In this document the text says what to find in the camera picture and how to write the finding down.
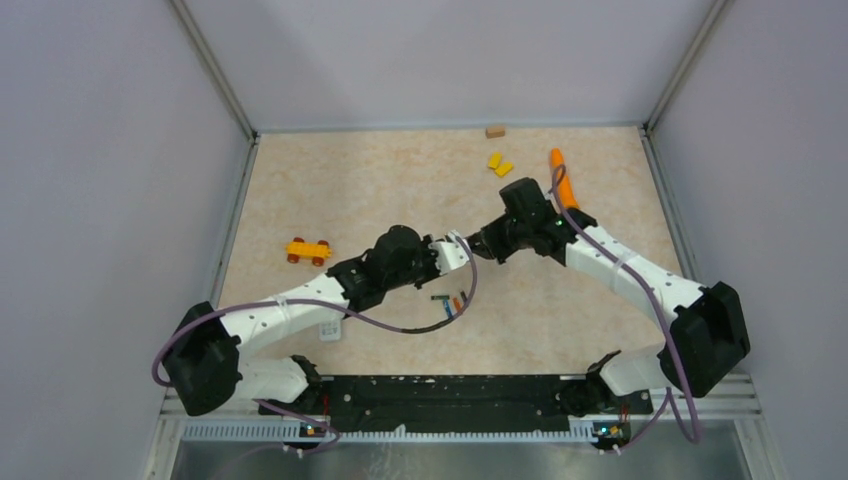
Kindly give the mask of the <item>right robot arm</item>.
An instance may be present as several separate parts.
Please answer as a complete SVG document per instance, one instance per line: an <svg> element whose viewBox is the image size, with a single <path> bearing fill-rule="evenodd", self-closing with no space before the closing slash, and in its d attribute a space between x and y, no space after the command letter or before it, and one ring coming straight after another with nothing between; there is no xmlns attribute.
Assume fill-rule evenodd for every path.
<svg viewBox="0 0 848 480"><path fill-rule="evenodd" d="M559 395L567 414L612 412L628 395L658 388L703 398L750 353L740 296L730 285L708 287L652 263L531 178L502 188L500 197L504 213L467 240L474 254L504 263L532 250L606 285L663 335L656 345L615 350L591 364Z"/></svg>

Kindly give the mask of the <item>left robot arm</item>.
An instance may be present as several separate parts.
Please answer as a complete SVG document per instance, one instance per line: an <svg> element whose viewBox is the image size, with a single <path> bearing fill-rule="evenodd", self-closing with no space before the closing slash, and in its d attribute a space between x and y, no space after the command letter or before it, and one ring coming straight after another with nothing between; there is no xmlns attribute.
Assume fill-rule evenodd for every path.
<svg viewBox="0 0 848 480"><path fill-rule="evenodd" d="M208 414L233 398L277 400L297 413L319 404L320 386L295 357L259 362L262 348L313 326L360 318L394 289L423 284L467 264L465 242L420 236L395 225L362 255L314 279L266 298L221 310L207 301L190 307L154 362L158 382L173 388L190 416Z"/></svg>

